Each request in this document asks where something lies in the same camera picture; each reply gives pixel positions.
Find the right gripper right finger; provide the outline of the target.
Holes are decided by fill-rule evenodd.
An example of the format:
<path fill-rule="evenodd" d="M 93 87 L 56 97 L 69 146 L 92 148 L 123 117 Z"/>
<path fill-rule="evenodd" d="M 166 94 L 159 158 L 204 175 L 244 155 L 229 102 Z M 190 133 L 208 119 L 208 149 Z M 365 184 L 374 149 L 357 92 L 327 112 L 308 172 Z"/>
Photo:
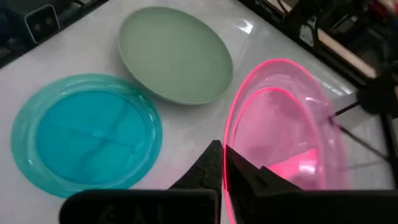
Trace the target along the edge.
<path fill-rule="evenodd" d="M 398 224 L 398 190 L 303 190 L 230 147 L 224 163 L 240 224 Z"/>

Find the black metal table frame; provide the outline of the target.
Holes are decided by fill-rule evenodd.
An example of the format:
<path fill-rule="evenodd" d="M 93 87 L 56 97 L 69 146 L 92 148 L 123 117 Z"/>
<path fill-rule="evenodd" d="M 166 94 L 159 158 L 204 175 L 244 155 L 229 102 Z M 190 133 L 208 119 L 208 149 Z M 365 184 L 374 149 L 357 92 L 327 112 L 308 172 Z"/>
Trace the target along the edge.
<path fill-rule="evenodd" d="M 24 16 L 27 13 L 45 4 L 52 4 L 60 23 L 60 29 L 64 30 L 108 1 L 119 0 L 0 0 L 0 49 L 6 51 L 4 55 L 0 54 L 0 68 L 39 45 L 33 43 L 24 24 Z M 283 30 L 282 20 L 285 11 L 289 12 L 298 0 L 232 1 L 239 2 L 290 38 Z M 359 5 L 364 0 L 329 1 L 333 6 L 333 11 L 318 28 L 359 57 L 358 53 L 354 49 L 349 49 L 348 45 L 357 41 L 359 33 L 366 29 L 382 34 L 381 28 L 376 25 L 383 22 L 381 13 L 384 6 L 373 2 L 368 9 L 360 10 Z M 306 44 L 299 44 L 299 46 L 331 68 L 357 81 L 374 79 L 361 73 L 321 42 L 317 49 L 312 49 Z M 373 68 L 376 70 L 376 77 L 383 72 L 382 68 Z"/>

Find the wooden table side board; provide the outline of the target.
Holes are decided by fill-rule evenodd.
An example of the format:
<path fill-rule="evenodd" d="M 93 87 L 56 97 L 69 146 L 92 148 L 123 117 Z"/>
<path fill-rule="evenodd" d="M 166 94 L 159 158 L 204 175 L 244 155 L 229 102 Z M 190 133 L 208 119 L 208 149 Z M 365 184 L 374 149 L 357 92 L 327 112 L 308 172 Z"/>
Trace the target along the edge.
<path fill-rule="evenodd" d="M 335 39 L 330 37 L 326 32 L 322 31 L 321 29 L 318 29 L 317 32 L 318 39 L 321 43 L 334 51 L 334 53 L 337 53 L 343 60 L 347 61 L 350 65 L 355 67 L 367 77 L 376 78 L 376 70 L 372 66 L 368 65 L 364 60 L 346 49 Z"/>

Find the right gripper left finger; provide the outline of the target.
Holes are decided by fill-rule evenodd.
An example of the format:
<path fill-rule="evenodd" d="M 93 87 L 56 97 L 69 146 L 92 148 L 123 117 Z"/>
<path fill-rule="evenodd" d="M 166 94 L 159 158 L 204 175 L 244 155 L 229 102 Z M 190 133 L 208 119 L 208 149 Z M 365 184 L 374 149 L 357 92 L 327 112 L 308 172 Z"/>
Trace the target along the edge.
<path fill-rule="evenodd" d="M 66 199 L 60 224 L 219 224 L 222 145 L 214 140 L 167 190 L 95 189 Z"/>

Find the pale green plate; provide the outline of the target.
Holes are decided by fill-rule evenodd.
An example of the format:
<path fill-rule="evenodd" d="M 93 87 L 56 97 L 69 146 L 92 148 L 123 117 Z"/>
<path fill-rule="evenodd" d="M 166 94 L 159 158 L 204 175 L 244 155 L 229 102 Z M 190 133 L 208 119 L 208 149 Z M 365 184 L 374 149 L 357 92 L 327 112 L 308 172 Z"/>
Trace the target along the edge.
<path fill-rule="evenodd" d="M 196 17 L 145 7 L 123 21 L 119 52 L 132 76 L 153 94 L 182 105 L 219 98 L 233 79 L 233 61 L 219 35 Z"/>

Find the translucent teal plate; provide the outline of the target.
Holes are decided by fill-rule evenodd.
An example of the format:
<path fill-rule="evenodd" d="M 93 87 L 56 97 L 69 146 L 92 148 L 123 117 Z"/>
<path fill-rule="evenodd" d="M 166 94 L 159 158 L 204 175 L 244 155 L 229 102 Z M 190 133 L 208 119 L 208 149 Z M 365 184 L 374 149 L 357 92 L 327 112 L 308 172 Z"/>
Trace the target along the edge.
<path fill-rule="evenodd" d="M 59 197 L 88 189 L 128 189 L 155 164 L 162 122 L 129 82 L 88 73 L 38 89 L 11 128 L 11 153 L 37 188 Z"/>

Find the translucent pink plate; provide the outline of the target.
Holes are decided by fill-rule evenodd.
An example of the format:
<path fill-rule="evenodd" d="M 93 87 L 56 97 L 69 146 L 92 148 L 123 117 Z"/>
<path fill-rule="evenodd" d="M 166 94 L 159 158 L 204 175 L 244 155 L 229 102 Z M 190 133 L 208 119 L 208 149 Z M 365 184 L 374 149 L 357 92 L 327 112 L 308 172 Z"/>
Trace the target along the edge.
<path fill-rule="evenodd" d="M 224 180 L 227 147 L 303 190 L 346 188 L 345 150 L 332 115 L 318 82 L 291 60 L 267 60 L 245 78 L 223 137 L 224 194 L 232 224 L 238 222 Z"/>

